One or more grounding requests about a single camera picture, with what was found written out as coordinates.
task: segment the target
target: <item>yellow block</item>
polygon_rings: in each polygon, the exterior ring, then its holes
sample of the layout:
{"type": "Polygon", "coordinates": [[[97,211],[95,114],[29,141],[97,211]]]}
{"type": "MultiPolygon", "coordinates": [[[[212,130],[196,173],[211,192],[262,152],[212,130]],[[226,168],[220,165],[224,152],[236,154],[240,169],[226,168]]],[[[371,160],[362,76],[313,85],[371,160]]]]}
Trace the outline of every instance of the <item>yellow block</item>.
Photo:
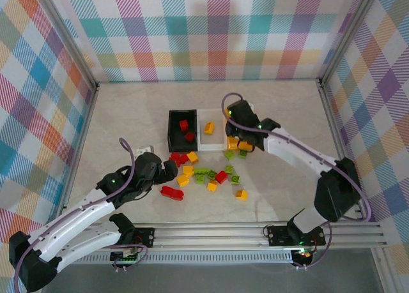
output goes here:
{"type": "Polygon", "coordinates": [[[245,190],[238,190],[236,193],[236,198],[240,200],[247,200],[247,192],[245,190]]]}
{"type": "Polygon", "coordinates": [[[209,184],[207,185],[207,190],[211,192],[216,192],[217,188],[217,181],[211,180],[209,181],[209,184]]]}
{"type": "Polygon", "coordinates": [[[208,135],[212,135],[213,131],[215,129],[215,124],[213,122],[209,122],[206,124],[206,126],[204,127],[204,133],[208,134],[208,135]]]}
{"type": "Polygon", "coordinates": [[[186,176],[186,174],[176,177],[176,180],[181,187],[189,183],[189,178],[186,176]]]}
{"type": "Polygon", "coordinates": [[[228,137],[228,149],[238,149],[237,143],[238,138],[228,137]]]}
{"type": "Polygon", "coordinates": [[[184,167],[183,167],[183,173],[184,173],[187,177],[193,176],[193,173],[194,173],[194,168],[193,168],[193,166],[191,166],[191,165],[186,165],[186,166],[184,166],[184,167]]]}
{"type": "Polygon", "coordinates": [[[248,144],[247,142],[244,142],[244,141],[241,141],[238,144],[238,148],[241,151],[251,151],[253,149],[253,147],[250,144],[248,144]]]}
{"type": "Polygon", "coordinates": [[[187,154],[187,158],[189,158],[189,160],[190,160],[190,162],[192,162],[192,164],[195,164],[195,163],[197,163],[199,161],[199,158],[194,153],[194,151],[191,151],[189,154],[187,154]]]}

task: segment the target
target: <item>plaid fabric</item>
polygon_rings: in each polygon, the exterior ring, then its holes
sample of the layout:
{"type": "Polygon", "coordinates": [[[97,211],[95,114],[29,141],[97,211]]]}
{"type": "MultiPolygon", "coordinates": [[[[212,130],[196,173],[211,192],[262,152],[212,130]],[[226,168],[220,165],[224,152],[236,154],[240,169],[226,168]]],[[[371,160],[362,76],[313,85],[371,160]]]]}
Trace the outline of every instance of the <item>plaid fabric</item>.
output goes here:
{"type": "Polygon", "coordinates": [[[0,0],[0,292],[8,240],[54,217],[91,89],[37,0],[0,0]]]}
{"type": "Polygon", "coordinates": [[[376,0],[328,93],[409,292],[409,0],[376,0]]]}
{"type": "Polygon", "coordinates": [[[84,33],[94,74],[112,82],[316,78],[345,1],[54,0],[84,33]]]}

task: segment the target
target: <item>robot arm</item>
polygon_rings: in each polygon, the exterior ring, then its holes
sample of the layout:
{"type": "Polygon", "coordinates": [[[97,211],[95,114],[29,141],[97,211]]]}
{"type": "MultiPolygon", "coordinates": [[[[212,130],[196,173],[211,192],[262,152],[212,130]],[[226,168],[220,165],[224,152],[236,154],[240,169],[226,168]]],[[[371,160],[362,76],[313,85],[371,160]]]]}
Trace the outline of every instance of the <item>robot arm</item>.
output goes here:
{"type": "Polygon", "coordinates": [[[137,231],[123,214],[112,215],[96,230],[86,230],[126,202],[140,199],[138,196],[149,192],[154,184],[173,180],[178,173],[174,161],[165,161],[163,169],[160,158],[149,151],[137,157],[134,168],[132,178],[129,166],[107,174],[75,207],[42,228],[29,235],[21,231],[12,235],[10,263],[28,292],[43,288],[67,265],[95,250],[114,244],[135,244],[137,231]],[[130,183],[122,192],[107,198],[128,180],[130,183]]]}
{"type": "Polygon", "coordinates": [[[253,145],[253,148],[258,147],[282,158],[316,183],[313,205],[301,210],[288,222],[288,232],[295,244],[316,227],[338,221],[359,201],[357,190],[339,173],[346,173],[359,185],[357,171],[351,160],[335,160],[297,140],[281,128],[279,123],[268,118],[260,121],[245,100],[228,106],[228,113],[230,119],[226,123],[227,136],[238,137],[253,145]]]}

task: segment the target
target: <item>green block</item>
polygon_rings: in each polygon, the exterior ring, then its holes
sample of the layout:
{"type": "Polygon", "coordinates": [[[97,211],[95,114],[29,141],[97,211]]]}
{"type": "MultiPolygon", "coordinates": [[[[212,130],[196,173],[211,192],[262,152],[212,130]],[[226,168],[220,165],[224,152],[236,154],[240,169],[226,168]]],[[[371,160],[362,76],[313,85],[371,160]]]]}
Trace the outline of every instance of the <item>green block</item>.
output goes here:
{"type": "Polygon", "coordinates": [[[207,177],[210,180],[215,180],[217,173],[214,170],[211,170],[209,173],[207,173],[207,177]]]}
{"type": "Polygon", "coordinates": [[[245,159],[245,157],[247,157],[247,151],[240,151],[240,152],[238,153],[238,156],[239,156],[240,158],[245,159]]]}
{"type": "Polygon", "coordinates": [[[233,158],[235,157],[235,154],[234,154],[234,152],[232,152],[232,151],[226,151],[226,152],[224,153],[224,156],[225,156],[228,160],[231,160],[231,159],[233,159],[233,158]]]}
{"type": "Polygon", "coordinates": [[[239,180],[240,180],[240,176],[233,175],[233,176],[231,176],[230,182],[231,182],[231,184],[238,184],[239,180]]]}
{"type": "Polygon", "coordinates": [[[205,175],[210,172],[210,169],[194,169],[193,172],[195,175],[205,175]]]}
{"type": "Polygon", "coordinates": [[[227,174],[232,174],[235,168],[231,165],[226,165],[226,169],[224,170],[227,174]]]}
{"type": "Polygon", "coordinates": [[[196,176],[196,183],[204,184],[205,183],[205,175],[197,175],[196,176]]]}

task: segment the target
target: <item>black bracket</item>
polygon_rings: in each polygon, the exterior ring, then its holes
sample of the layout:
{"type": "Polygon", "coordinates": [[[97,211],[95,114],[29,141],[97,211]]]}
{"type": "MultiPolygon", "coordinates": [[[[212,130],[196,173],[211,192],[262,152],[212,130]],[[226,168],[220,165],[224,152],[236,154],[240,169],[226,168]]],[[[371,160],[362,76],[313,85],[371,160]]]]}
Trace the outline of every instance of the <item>black bracket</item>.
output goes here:
{"type": "Polygon", "coordinates": [[[264,234],[268,239],[269,246],[323,246],[325,245],[325,236],[321,227],[316,227],[308,234],[304,234],[299,243],[288,233],[287,226],[269,225],[264,228],[264,234]]]}

